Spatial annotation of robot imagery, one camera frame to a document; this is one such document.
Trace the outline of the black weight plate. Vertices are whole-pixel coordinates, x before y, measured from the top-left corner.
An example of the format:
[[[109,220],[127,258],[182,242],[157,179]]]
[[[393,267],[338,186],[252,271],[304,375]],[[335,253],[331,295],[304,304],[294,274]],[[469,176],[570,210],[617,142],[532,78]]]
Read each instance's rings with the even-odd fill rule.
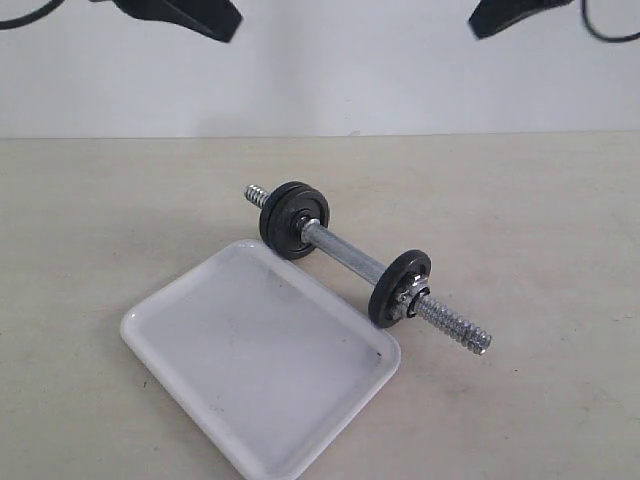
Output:
[[[318,220],[328,226],[330,208],[325,196],[315,188],[300,188],[286,194],[276,207],[271,219],[270,239],[275,241],[273,250],[285,260],[298,260],[310,254],[315,247],[302,241],[302,228],[310,220]]]
[[[309,188],[309,185],[301,181],[288,181],[278,186],[269,193],[261,207],[259,217],[259,232],[262,241],[272,250],[275,250],[275,241],[270,239],[269,228],[274,220],[271,219],[276,207],[281,203],[286,194],[300,188]]]
[[[415,276],[428,278],[431,259],[423,251],[412,249],[398,256],[382,273],[368,303],[368,316],[378,328],[386,329],[409,317],[409,306],[416,294],[400,297],[409,289]]]

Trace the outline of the chrome star collar nut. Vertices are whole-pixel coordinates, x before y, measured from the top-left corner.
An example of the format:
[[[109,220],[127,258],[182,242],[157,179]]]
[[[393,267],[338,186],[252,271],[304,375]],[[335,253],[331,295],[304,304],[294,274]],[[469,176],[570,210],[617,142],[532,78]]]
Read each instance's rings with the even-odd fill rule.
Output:
[[[430,294],[429,277],[425,274],[409,273],[394,293],[391,315],[394,320],[416,316],[416,304]]]

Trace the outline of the white plastic tray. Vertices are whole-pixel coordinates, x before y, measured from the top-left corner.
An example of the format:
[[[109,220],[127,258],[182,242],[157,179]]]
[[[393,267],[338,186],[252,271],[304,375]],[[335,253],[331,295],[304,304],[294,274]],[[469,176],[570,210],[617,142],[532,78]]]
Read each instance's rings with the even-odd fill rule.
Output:
[[[296,479],[397,371],[387,332],[262,242],[132,307],[123,341],[247,479]]]

